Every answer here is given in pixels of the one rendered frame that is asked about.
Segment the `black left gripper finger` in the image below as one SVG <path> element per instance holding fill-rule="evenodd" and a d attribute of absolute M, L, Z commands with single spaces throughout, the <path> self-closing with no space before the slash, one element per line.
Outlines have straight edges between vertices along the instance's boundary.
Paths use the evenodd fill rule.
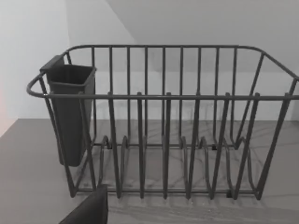
<path fill-rule="evenodd" d="M 107 185 L 101 184 L 58 224 L 107 224 Z"/>

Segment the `dark grey cutlery holder cup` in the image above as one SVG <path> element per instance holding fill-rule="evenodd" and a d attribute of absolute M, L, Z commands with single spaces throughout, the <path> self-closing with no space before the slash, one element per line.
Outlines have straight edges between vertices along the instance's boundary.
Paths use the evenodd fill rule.
<path fill-rule="evenodd" d="M 50 92 L 54 94 L 94 94 L 95 67 L 65 64 L 62 56 L 56 55 L 40 71 L 46 72 Z M 56 105 L 67 164 L 77 167 L 85 153 L 80 102 L 77 98 L 58 98 Z"/>

